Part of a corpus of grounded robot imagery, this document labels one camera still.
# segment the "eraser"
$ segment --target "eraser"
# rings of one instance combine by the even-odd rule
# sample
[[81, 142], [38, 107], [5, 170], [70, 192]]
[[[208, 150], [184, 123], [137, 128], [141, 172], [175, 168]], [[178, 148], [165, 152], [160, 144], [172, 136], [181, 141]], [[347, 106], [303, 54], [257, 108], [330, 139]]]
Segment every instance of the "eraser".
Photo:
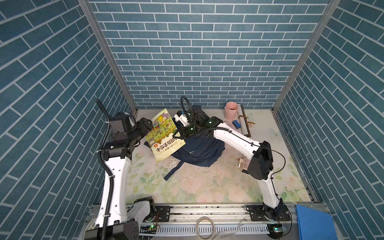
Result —
[[235, 126], [236, 129], [241, 128], [241, 125], [237, 120], [232, 121], [232, 124]]

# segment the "pink bucket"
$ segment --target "pink bucket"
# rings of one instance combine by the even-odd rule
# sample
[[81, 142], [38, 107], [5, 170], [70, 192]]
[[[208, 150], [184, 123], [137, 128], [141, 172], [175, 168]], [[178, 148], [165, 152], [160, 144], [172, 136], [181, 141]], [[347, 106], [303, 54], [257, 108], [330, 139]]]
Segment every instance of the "pink bucket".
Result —
[[236, 119], [236, 114], [239, 106], [235, 102], [227, 102], [224, 107], [224, 117], [228, 121], [233, 121]]

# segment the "book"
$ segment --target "book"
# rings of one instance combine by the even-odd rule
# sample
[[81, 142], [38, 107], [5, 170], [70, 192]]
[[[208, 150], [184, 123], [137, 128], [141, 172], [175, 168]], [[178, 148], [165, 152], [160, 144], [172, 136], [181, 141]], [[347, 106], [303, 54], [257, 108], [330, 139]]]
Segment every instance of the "book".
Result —
[[177, 127], [166, 108], [152, 118], [152, 124], [153, 129], [146, 139], [157, 161], [163, 161], [185, 145], [184, 140], [173, 138]]

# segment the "backpack strap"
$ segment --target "backpack strap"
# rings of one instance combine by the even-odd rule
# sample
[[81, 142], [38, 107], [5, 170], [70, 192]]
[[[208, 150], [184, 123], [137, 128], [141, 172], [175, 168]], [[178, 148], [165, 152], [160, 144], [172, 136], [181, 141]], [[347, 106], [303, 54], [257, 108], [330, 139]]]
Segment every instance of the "backpack strap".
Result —
[[168, 178], [170, 178], [181, 167], [181, 165], [183, 165], [183, 163], [183, 161], [180, 161], [176, 167], [172, 168], [172, 170], [167, 175], [165, 175], [164, 180], [167, 181]]

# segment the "mounting plate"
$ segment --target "mounting plate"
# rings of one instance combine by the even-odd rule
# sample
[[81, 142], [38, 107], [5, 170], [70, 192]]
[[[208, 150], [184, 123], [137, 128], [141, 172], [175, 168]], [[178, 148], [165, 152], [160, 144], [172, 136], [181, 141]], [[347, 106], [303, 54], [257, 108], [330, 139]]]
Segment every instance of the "mounting plate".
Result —
[[[251, 221], [253, 222], [269, 221], [269, 219], [267, 219], [264, 216], [262, 205], [249, 205], [249, 206], [251, 206], [252, 210], [254, 211], [249, 214], [251, 217]], [[285, 205], [283, 205], [283, 208], [281, 209], [280, 222], [283, 222], [283, 221], [287, 222], [290, 220], [291, 220], [291, 216], [288, 212], [288, 208]]]
[[170, 206], [156, 206], [156, 212], [159, 213], [158, 222], [169, 222]]

